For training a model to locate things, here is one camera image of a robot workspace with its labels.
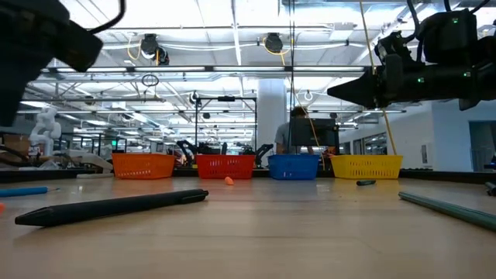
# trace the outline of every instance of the column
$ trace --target column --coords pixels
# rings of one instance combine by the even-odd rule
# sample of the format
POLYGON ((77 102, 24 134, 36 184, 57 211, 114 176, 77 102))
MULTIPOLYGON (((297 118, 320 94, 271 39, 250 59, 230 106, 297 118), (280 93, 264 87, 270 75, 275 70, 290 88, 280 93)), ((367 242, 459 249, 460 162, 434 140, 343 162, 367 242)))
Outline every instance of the column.
MULTIPOLYGON (((286 85, 284 79, 260 79, 258 81, 258 126, 257 145, 274 144, 275 135, 279 125, 288 120, 286 113, 286 85)), ((262 158, 262 166, 267 166, 267 157, 262 158)))

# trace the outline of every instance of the table surface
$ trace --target table surface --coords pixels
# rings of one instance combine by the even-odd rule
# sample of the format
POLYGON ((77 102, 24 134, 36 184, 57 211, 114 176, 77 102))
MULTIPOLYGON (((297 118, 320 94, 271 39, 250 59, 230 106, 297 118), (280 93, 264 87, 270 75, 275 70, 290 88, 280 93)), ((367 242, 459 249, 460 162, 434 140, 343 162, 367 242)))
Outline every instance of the table surface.
POLYGON ((0 278, 494 278, 496 234, 399 200, 399 191, 496 214, 483 185, 355 181, 37 181, 2 198, 0 278), (43 206, 204 188, 207 201, 39 229, 43 206))

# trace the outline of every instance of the monitor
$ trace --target monitor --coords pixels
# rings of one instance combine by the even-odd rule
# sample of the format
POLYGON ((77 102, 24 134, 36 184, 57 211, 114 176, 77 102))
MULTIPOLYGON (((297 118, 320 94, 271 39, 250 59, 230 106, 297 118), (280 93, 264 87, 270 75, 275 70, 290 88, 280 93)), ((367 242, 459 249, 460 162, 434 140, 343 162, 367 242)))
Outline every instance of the monitor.
POLYGON ((315 134, 320 146, 339 146, 339 127, 335 119, 292 119, 291 144, 293 146, 317 146, 315 134))

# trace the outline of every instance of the red basket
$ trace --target red basket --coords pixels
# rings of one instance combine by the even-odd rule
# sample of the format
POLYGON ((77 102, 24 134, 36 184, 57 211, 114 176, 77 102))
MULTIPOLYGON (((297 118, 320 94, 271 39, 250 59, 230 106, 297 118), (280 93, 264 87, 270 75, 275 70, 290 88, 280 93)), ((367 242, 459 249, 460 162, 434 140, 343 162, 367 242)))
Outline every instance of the red basket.
POLYGON ((250 179, 255 155, 197 155, 200 178, 250 179))
POLYGON ((158 179, 172 176, 175 157, 149 153, 114 153, 115 176, 122 179, 158 179))

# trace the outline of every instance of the small orange object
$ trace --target small orange object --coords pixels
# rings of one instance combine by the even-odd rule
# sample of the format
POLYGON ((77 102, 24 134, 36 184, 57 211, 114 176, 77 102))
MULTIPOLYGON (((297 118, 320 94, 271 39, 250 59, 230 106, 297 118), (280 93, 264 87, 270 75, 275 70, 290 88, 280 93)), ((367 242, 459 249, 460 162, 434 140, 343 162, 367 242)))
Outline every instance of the small orange object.
POLYGON ((224 180, 226 181, 226 184, 227 185, 229 185, 229 186, 233 186, 234 185, 234 181, 232 180, 232 178, 226 177, 226 178, 224 178, 224 180))

